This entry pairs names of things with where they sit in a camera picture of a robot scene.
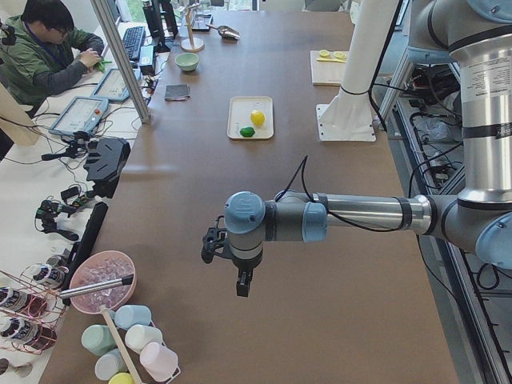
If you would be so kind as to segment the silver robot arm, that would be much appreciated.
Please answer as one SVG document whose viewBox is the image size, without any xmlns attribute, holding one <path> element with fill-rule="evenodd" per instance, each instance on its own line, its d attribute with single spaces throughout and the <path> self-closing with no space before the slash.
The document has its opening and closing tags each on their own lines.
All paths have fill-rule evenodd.
<svg viewBox="0 0 512 384">
<path fill-rule="evenodd" d="M 329 226 L 377 233 L 411 230 L 450 242 L 483 262 L 511 266 L 511 4 L 508 1 L 415 1 L 410 52 L 421 63 L 459 67 L 465 185 L 452 195 L 393 196 L 387 141 L 376 137 L 366 97 L 386 48 L 397 1 L 365 1 L 338 95 L 318 105 L 326 148 L 315 180 L 341 194 L 287 186 L 264 200 L 241 191 L 226 200 L 202 240 L 202 260 L 230 260 L 236 292 L 247 296 L 265 242 L 319 242 Z"/>
</svg>

